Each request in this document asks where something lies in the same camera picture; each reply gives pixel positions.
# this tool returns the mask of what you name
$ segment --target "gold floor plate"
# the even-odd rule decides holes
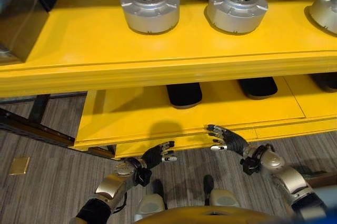
[[[15,157],[9,170],[9,175],[26,174],[30,159],[30,157]]]

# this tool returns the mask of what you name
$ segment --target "black cable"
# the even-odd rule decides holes
[[[121,206],[119,206],[119,207],[116,207],[115,211],[112,214],[118,213],[118,212],[120,212],[120,211],[123,210],[123,208],[126,206],[126,199],[127,199],[127,193],[124,194],[124,202],[123,202],[123,204]]]

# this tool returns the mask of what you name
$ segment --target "shelf board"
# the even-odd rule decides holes
[[[213,29],[207,2],[181,0],[168,33],[131,31],[120,0],[58,0],[27,61],[0,66],[0,96],[337,71],[335,37],[312,25],[314,0],[267,0],[247,35]]]
[[[283,77],[278,93],[264,100],[244,96],[236,80],[201,83],[203,100],[190,109],[171,106],[166,87],[90,91],[74,147],[202,134],[206,124],[244,129],[304,118]]]
[[[235,130],[235,132],[245,138],[248,142],[254,142],[336,131],[336,129],[337,119],[336,117],[331,117],[319,119],[298,119],[296,124],[284,123],[268,127]],[[195,135],[160,140],[147,140],[128,144],[117,144],[115,158],[120,159],[125,157],[141,156],[148,149],[169,140],[175,141],[175,147],[172,148],[175,151],[206,148],[215,144],[212,139],[213,138],[208,135]]]
[[[284,78],[307,118],[337,115],[337,93],[322,91],[309,75]]]

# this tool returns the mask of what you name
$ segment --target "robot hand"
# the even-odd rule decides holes
[[[294,168],[287,166],[284,159],[275,153],[272,145],[250,146],[245,139],[228,129],[217,125],[208,125],[209,135],[217,137],[211,150],[232,150],[243,158],[240,161],[243,172],[248,175],[254,172],[263,172],[272,176],[276,188],[281,192],[286,203],[301,218],[314,215],[322,216],[325,213],[325,204],[314,193],[313,189]]]
[[[146,186],[150,182],[151,168],[161,162],[176,161],[173,151],[174,141],[159,144],[144,153],[140,159],[127,158],[121,161],[114,172],[103,179],[96,192],[82,207],[72,223],[104,224],[112,213],[121,211],[126,205],[126,192],[138,184]],[[117,206],[124,197],[124,203]]]
[[[161,162],[176,161],[177,157],[171,155],[173,150],[166,151],[172,147],[174,147],[174,141],[168,141],[164,142],[163,144],[159,144],[145,152],[141,159],[145,162],[146,168],[152,169]]]
[[[211,150],[213,151],[222,151],[222,150],[231,150],[238,153],[240,156],[243,156],[243,151],[245,147],[248,146],[248,143],[238,134],[230,131],[229,129],[209,124],[207,126],[210,136],[217,137],[213,141],[219,145],[213,145]]]

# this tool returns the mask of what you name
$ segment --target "robot finger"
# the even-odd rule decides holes
[[[213,142],[216,142],[220,145],[226,145],[226,142],[223,139],[213,139]]]
[[[175,161],[177,161],[177,157],[172,155],[173,152],[174,152],[173,150],[170,150],[166,154],[164,154],[162,156],[162,162],[175,162]]]
[[[165,151],[169,148],[174,147],[174,141],[167,141],[167,142],[164,142],[162,144],[159,144],[158,146],[160,146],[161,151],[163,152],[163,151]]]
[[[213,137],[217,137],[217,138],[223,139],[223,134],[219,134],[219,133],[211,132],[211,133],[209,133],[209,136],[213,136]]]
[[[227,129],[225,129],[223,127],[220,127],[220,126],[217,126],[217,125],[214,125],[214,124],[209,124],[207,126],[207,130],[212,131],[212,133],[219,134],[221,136],[221,138],[223,138],[224,133],[227,131]]]
[[[213,145],[211,146],[211,151],[224,151],[227,150],[227,145]]]

